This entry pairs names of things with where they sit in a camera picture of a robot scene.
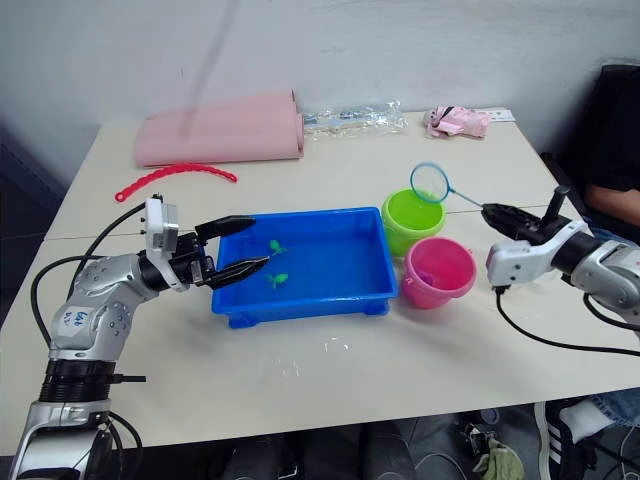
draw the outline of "plastic bucket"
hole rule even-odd
[[[473,286],[476,265],[469,251],[444,237],[416,242],[405,257],[402,292],[418,308],[440,307]]]
[[[392,193],[382,205],[382,222],[391,253],[406,255],[418,240],[436,235],[444,218],[442,204],[427,203],[411,189]]]

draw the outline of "robotic arm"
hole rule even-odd
[[[114,373],[138,305],[168,288],[229,285],[269,260],[249,258],[216,271],[204,251],[209,239],[253,225],[250,217],[225,217],[196,226],[195,233],[178,235],[174,205],[152,198],[145,211],[146,249],[89,264],[75,279],[72,296],[55,314],[45,379],[40,397],[29,408],[12,480],[100,478],[113,440],[104,429],[110,387],[145,380]]]
[[[640,337],[640,249],[601,242],[582,220],[558,214],[567,187],[557,187],[543,218],[501,204],[485,204],[485,221],[513,241],[493,245],[487,272],[494,287],[527,283],[552,269],[563,279],[619,314]]]

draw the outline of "shoe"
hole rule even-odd
[[[575,403],[556,400],[535,404],[541,480],[582,480],[587,469],[595,469],[597,458],[591,443],[585,439],[574,445],[571,430],[559,417],[560,410]]]

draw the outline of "toy fish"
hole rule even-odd
[[[277,240],[271,240],[269,242],[269,248],[273,250],[273,253],[271,254],[272,257],[279,253],[284,253],[288,250],[287,248],[281,246],[280,242],[278,242]]]
[[[267,281],[271,284],[271,288],[274,290],[278,286],[278,284],[284,283],[288,280],[289,275],[286,273],[279,273],[278,275],[269,275],[267,274]]]

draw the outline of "blue tray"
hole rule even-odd
[[[218,268],[271,255],[271,240],[287,249],[251,277],[216,290],[212,310],[231,328],[260,322],[389,311],[398,295],[391,256],[375,207],[254,215],[256,224],[220,239]],[[272,277],[286,273],[273,288]]]

